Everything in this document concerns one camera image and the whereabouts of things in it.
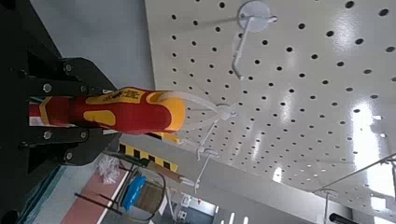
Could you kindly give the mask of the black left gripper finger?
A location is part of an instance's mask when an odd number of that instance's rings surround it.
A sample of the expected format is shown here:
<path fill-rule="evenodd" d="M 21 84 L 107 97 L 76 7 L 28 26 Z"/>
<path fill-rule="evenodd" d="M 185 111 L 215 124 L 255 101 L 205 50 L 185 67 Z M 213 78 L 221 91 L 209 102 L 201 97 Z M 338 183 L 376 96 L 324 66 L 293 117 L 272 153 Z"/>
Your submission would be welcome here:
<path fill-rule="evenodd" d="M 63 165 L 82 166 L 93 162 L 120 133 L 102 128 L 29 127 L 27 146 L 34 155 Z"/>
<path fill-rule="evenodd" d="M 90 60 L 57 59 L 29 63 L 30 96 L 96 96 L 116 87 Z"/>

